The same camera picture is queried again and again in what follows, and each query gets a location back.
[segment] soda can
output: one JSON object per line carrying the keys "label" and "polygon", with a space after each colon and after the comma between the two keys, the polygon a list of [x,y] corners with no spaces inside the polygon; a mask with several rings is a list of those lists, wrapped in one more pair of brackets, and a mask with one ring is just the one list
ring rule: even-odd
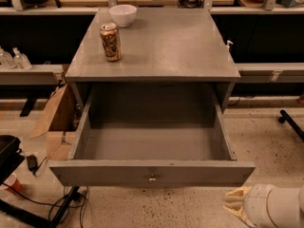
{"label": "soda can", "polygon": [[117,25],[114,23],[103,24],[101,37],[106,60],[110,62],[120,60],[122,58],[121,40]]}

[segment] plastic bottle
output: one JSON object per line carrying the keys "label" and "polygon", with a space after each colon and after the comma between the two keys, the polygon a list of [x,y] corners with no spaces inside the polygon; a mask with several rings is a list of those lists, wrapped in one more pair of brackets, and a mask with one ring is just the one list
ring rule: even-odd
{"label": "plastic bottle", "polygon": [[29,62],[28,57],[25,54],[20,53],[17,47],[13,48],[12,50],[15,53],[13,60],[15,61],[16,65],[23,70],[31,69],[32,65]]}
{"label": "plastic bottle", "polygon": [[0,47],[0,64],[5,69],[11,69],[16,67],[16,63],[12,59],[12,56],[7,51],[4,51],[1,47]]}

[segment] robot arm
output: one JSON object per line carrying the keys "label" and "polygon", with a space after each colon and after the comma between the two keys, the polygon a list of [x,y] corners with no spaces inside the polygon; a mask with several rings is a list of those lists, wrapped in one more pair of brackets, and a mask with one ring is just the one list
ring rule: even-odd
{"label": "robot arm", "polygon": [[304,186],[278,188],[257,184],[240,187],[226,194],[223,207],[248,227],[303,228]]}

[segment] concrete floor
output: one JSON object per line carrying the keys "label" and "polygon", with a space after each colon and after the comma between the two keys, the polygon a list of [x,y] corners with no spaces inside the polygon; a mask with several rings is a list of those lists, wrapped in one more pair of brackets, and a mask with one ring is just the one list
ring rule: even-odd
{"label": "concrete floor", "polygon": [[[271,183],[280,187],[300,187],[304,183],[304,142],[287,124],[277,121],[284,108],[304,129],[304,105],[296,97],[232,98],[224,121],[240,161],[253,161],[256,170],[244,183]],[[20,118],[23,100],[0,101],[0,134],[18,137],[26,155],[34,154],[41,162],[46,155],[46,135],[34,140],[29,133],[39,118],[45,101],[38,101],[30,115]],[[54,203],[64,194],[64,187],[43,164],[37,177],[28,171],[24,161],[15,171],[22,183],[22,194]],[[233,187],[183,187],[142,189],[90,187],[83,227],[109,228],[244,228],[233,215],[221,207],[222,198]],[[49,206],[33,204],[6,191],[0,198],[43,218]],[[80,227],[80,209],[70,209],[59,227]],[[29,227],[0,214],[0,227]]]}

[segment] drawer handle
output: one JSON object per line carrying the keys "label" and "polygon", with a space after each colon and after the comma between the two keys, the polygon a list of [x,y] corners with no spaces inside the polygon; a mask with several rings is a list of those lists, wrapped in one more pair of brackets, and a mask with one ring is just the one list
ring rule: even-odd
{"label": "drawer handle", "polygon": [[153,183],[155,181],[157,181],[157,179],[154,177],[154,174],[151,174],[151,177],[149,178],[149,183]]}

